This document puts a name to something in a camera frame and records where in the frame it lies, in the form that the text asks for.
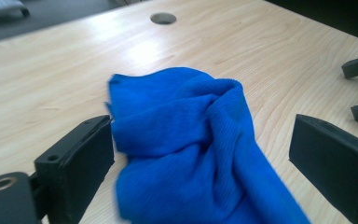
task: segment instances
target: wooden table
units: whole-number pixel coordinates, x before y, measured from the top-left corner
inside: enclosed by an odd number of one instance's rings
[[[149,18],[170,12],[171,25]],[[340,66],[358,58],[358,38],[260,0],[165,0],[123,7],[0,41],[0,175],[31,174],[33,161],[79,122],[107,114],[107,80],[189,66],[239,80],[256,141],[314,223],[348,223],[288,160],[297,113],[358,136],[350,107],[358,77]],[[82,223],[120,220],[112,189],[123,155]]]

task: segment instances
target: blue microfiber cloth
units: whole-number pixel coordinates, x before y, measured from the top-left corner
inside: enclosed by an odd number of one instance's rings
[[[242,86],[191,68],[109,81],[132,223],[309,223],[255,142]]]

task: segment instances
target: table surface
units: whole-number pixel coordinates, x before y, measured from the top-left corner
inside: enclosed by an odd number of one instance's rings
[[[156,12],[177,22],[158,25]],[[358,38],[260,0],[155,0],[0,41],[0,175],[31,174],[33,161],[78,123],[107,114],[107,80],[174,66],[239,80],[256,141],[314,223],[348,223],[288,160],[296,114],[358,136],[350,107]],[[82,223],[121,220],[113,188],[126,164],[116,154]]]

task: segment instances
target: grommet hole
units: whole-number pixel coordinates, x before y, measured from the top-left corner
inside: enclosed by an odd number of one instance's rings
[[[159,13],[153,14],[150,17],[150,20],[155,24],[169,25],[169,24],[176,22],[176,17],[171,13],[159,12]]]
[[[16,181],[17,178],[13,176],[0,179],[0,190],[10,188]]]

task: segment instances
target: light wood tabletop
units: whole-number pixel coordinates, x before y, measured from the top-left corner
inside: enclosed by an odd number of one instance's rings
[[[155,24],[152,14],[177,21]],[[187,66],[239,80],[256,141],[313,223],[349,223],[288,160],[296,114],[358,137],[350,107],[358,38],[260,0],[155,0],[0,41],[0,175],[34,172],[34,159],[85,119],[107,114],[107,81]],[[116,154],[82,223],[121,220]]]

